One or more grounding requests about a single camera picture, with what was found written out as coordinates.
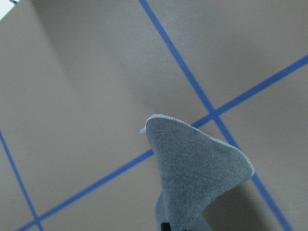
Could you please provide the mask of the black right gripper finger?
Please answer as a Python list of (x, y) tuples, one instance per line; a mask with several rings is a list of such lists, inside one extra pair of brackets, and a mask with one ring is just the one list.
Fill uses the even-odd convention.
[(168, 222), (161, 223), (161, 231), (171, 231), (170, 223)]

